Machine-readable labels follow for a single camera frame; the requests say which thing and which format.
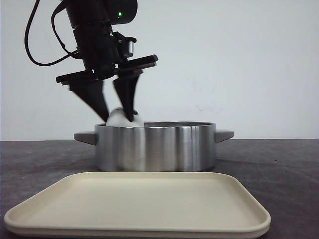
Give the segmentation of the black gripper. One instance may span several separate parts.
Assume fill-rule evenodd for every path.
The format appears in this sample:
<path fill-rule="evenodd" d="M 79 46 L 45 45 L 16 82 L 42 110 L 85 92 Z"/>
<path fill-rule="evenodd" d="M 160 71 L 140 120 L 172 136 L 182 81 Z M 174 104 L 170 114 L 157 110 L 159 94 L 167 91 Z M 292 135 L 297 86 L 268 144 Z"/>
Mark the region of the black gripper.
<path fill-rule="evenodd" d="M 134 97 L 142 71 L 130 71 L 153 67 L 159 60 L 149 55 L 133 60 L 120 56 L 114 31 L 107 22 L 98 22 L 76 27 L 73 34 L 77 43 L 78 58 L 85 70 L 56 77 L 56 82 L 69 85 L 73 91 L 102 119 L 107 120 L 109 111 L 103 94 L 103 81 L 116 74 L 113 86 L 120 99 L 126 119 L 134 120 Z"/>

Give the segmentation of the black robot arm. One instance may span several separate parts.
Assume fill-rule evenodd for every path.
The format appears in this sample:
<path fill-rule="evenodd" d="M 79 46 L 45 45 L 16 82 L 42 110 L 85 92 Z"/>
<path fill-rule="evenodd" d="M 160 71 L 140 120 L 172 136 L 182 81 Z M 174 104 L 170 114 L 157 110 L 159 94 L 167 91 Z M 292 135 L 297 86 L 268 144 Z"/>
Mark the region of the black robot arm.
<path fill-rule="evenodd" d="M 134 37 L 125 37 L 112 29 L 113 25 L 131 22 L 138 9 L 136 0 L 63 0 L 55 14 L 65 9 L 73 29 L 77 53 L 83 61 L 83 71 L 61 75 L 58 83 L 68 85 L 79 98 L 90 106 L 104 121 L 109 111 L 103 95 L 103 80 L 117 76 L 113 81 L 130 122 L 134 109 L 136 84 L 143 69 L 157 64 L 158 57 L 149 55 L 132 59 Z"/>

